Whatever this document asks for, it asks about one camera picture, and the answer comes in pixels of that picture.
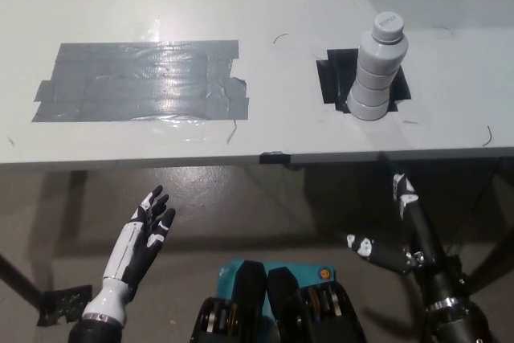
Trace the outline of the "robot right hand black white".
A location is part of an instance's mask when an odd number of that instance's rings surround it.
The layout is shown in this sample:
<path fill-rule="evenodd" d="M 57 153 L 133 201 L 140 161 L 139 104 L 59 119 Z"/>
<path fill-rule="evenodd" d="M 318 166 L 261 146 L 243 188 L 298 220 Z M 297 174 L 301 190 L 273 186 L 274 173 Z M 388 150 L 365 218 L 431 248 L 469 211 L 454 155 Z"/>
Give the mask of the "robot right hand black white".
<path fill-rule="evenodd" d="M 399 274 L 442 265 L 446 259 L 443 246 L 406 174 L 394 175 L 393 200 L 398 204 L 401 220 L 413 231 L 411 248 L 391 247 L 368 237 L 347 234 L 345 241 L 348 248 L 363 260 Z"/>

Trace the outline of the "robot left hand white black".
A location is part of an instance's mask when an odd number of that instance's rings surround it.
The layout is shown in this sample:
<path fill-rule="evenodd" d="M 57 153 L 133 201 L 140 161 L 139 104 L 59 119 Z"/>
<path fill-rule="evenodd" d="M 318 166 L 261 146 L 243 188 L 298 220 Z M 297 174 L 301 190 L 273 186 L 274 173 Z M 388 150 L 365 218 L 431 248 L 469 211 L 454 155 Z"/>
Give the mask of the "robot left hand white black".
<path fill-rule="evenodd" d="M 119 280 L 132 292 L 156 259 L 176 214 L 162 191 L 161 185 L 152 190 L 123 226 L 104 271 L 104 278 Z"/>

